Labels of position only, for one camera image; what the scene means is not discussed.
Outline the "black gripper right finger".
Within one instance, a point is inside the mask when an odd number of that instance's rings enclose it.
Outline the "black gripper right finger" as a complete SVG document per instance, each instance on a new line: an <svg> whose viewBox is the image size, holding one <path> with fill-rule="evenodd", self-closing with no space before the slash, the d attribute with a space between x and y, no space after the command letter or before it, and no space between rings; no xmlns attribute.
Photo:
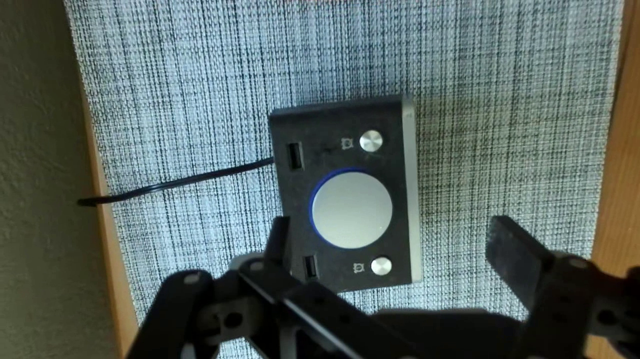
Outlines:
<svg viewBox="0 0 640 359"><path fill-rule="evenodd" d="M623 276L581 255L553 251L508 215L486 231L486 259L528 308L514 359L585 359L586 338L604 336L640 359L640 266Z"/></svg>

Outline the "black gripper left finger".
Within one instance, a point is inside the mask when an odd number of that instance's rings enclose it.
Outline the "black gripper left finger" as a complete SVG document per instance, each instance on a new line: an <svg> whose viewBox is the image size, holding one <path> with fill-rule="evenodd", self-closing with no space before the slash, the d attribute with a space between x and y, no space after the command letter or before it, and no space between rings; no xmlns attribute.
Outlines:
<svg viewBox="0 0 640 359"><path fill-rule="evenodd" d="M126 359L216 359L246 338L267 359L426 359L426 350L285 264L288 219L276 217L267 251L214 278L204 268L169 274Z"/></svg>

